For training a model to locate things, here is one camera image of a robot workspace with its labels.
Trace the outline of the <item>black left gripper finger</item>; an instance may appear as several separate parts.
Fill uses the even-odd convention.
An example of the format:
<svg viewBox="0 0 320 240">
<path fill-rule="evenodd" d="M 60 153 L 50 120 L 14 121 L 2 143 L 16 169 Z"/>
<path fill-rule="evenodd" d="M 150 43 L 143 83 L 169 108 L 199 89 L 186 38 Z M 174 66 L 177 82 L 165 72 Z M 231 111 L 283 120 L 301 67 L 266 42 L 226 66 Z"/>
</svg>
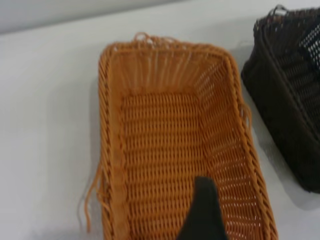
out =
<svg viewBox="0 0 320 240">
<path fill-rule="evenodd" d="M 180 229 L 178 240 L 226 240 L 218 193 L 213 180 L 197 176 L 187 217 Z"/>
</svg>

